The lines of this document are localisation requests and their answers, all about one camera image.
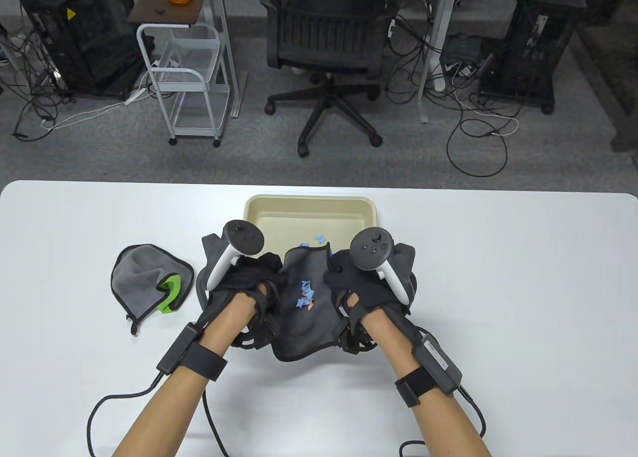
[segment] person's right hand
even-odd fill
[[[349,250],[333,254],[328,260],[328,272],[323,281],[333,291],[355,293],[358,304],[368,312],[387,304],[398,302],[385,280],[379,278],[376,271],[362,271],[355,266]]]

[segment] gray carpet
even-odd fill
[[[445,156],[458,112],[431,106],[430,124],[421,125],[415,103],[395,106],[385,97],[374,103],[365,97],[352,100],[385,138],[382,148],[370,147],[367,136],[332,109],[314,133],[310,157],[301,160],[296,140],[313,104],[279,106],[274,116],[264,114],[264,104],[269,93],[308,86],[307,77],[267,68],[261,38],[242,38],[234,47],[237,68],[249,72],[248,88],[239,119],[228,121],[220,148],[207,140],[181,140],[170,147],[153,99],[54,131],[37,143],[19,143],[11,131],[21,103],[5,92],[0,97],[0,189],[15,179],[70,179],[638,195],[638,172],[628,155],[610,151],[615,131],[570,52],[556,71],[556,113],[548,117],[523,109],[520,131],[507,139],[510,156],[504,172],[476,179],[457,172]],[[61,116],[104,104],[82,100],[62,108]],[[39,120],[29,115],[23,129],[35,134]],[[503,160],[497,138],[458,135],[451,152],[458,163],[479,173],[497,169]]]

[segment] computer tower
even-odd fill
[[[121,99],[143,66],[134,0],[20,0],[70,93]]]
[[[505,39],[485,40],[483,55],[495,59],[481,76],[479,96],[553,113],[552,75],[586,8],[586,0],[517,0]]]

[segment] chair base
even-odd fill
[[[381,88],[375,84],[365,85],[335,85],[332,77],[328,78],[326,74],[319,74],[311,77],[311,81],[319,79],[320,85],[315,88],[307,88],[306,90],[297,90],[296,92],[280,93],[279,95],[271,95],[264,108],[267,115],[274,115],[276,102],[296,102],[301,100],[318,100],[315,109],[310,115],[305,128],[301,131],[297,142],[297,154],[301,158],[306,158],[310,154],[308,149],[308,136],[313,127],[317,124],[317,120],[324,110],[337,106],[345,115],[365,130],[370,140],[370,145],[375,148],[383,145],[383,138],[376,133],[376,129],[361,116],[344,98],[359,93],[365,93],[369,100],[374,101],[381,95]]]

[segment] office chair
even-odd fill
[[[398,12],[397,0],[260,0],[268,12],[267,63],[305,68],[319,86],[271,95],[265,113],[273,115],[276,102],[318,100],[299,136],[297,153],[310,154],[308,136],[324,110],[333,105],[368,134],[370,144],[380,147],[383,138],[345,98],[365,93],[378,99],[377,84],[335,85],[333,74],[381,73],[381,58],[388,28]]]

